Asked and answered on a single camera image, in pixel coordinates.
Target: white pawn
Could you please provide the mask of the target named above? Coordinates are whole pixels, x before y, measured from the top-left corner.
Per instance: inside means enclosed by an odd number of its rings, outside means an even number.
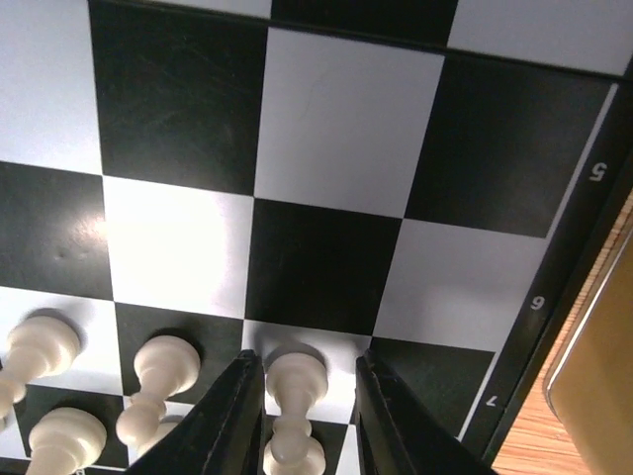
[[[313,356],[288,353],[271,364],[266,390],[281,408],[269,442],[272,456],[281,465],[297,465],[311,447],[313,428],[306,415],[327,393],[327,371]]]
[[[0,430],[12,406],[26,396],[28,383],[67,371],[81,350],[77,333],[51,317],[24,320],[9,332],[7,346],[0,370]]]
[[[264,449],[266,475],[322,475],[325,471],[325,453],[317,440],[310,437],[308,454],[296,465],[282,465],[273,457],[270,442]]]
[[[31,430],[31,464],[27,475],[70,475],[95,463],[106,446],[107,433],[91,414],[59,408]]]
[[[200,356],[184,339],[157,336],[138,351],[135,372],[140,391],[117,420],[117,436],[138,449],[156,434],[167,410],[165,400],[191,388],[200,373]]]
[[[160,423],[160,425],[158,426],[158,430],[151,437],[151,439],[148,440],[143,445],[141,445],[136,450],[136,453],[138,453],[138,456],[143,457],[148,450],[150,450],[152,447],[158,444],[161,440],[166,438],[167,435],[176,428],[176,426],[178,426],[178,423],[176,422]]]

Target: black square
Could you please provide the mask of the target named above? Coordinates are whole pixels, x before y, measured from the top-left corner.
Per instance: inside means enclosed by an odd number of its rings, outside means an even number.
[[[371,334],[400,223],[255,200],[246,318]]]
[[[0,285],[111,299],[100,176],[0,162]]]
[[[90,2],[104,173],[252,194],[267,30]]]
[[[273,0],[272,18],[445,47],[457,0]]]
[[[457,436],[493,354],[376,337],[370,347],[403,378],[437,421]]]
[[[543,238],[608,89],[593,78],[448,57],[407,217]]]
[[[27,468],[29,468],[29,460],[0,458],[1,475],[23,475],[27,473]]]
[[[84,468],[85,475],[121,475],[119,470],[104,470],[103,468]]]
[[[275,417],[266,416],[264,420],[264,444],[273,436]],[[313,426],[312,437],[320,443],[325,453],[325,471],[323,475],[335,475],[338,461],[343,449],[343,442],[347,434],[347,425],[310,421]]]
[[[27,456],[31,456],[31,430],[45,414],[57,408],[80,409],[92,414],[104,425],[108,432],[106,447],[95,465],[128,467],[128,450],[117,439],[116,433],[117,419],[123,411],[123,397],[46,386],[29,385],[27,397],[16,407],[18,426]]]
[[[134,359],[143,344],[154,336],[171,334],[181,337],[193,344],[201,356],[196,384],[169,398],[169,401],[179,403],[196,404],[241,350],[242,320],[127,304],[116,304],[116,312],[126,396],[140,389]]]

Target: number 6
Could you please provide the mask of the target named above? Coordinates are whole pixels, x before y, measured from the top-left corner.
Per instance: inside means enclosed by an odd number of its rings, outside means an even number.
[[[530,309],[532,310],[540,310],[543,305],[545,305],[545,297],[541,297],[540,295],[538,297],[534,297],[532,299],[532,305],[530,305]]]

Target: number 5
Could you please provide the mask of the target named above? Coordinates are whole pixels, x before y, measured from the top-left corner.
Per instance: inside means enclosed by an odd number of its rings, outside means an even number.
[[[597,163],[591,169],[592,176],[589,177],[591,181],[602,181],[604,172],[606,171],[606,163]]]

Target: wooden floor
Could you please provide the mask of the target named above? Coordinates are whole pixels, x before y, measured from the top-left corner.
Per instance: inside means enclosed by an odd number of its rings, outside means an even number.
[[[579,456],[563,425],[552,414],[543,396],[543,378],[565,335],[578,316],[588,289],[595,280],[604,260],[613,249],[626,218],[633,209],[633,193],[595,262],[561,334],[550,352],[530,394],[499,452],[493,467],[502,475],[588,475],[589,471]]]

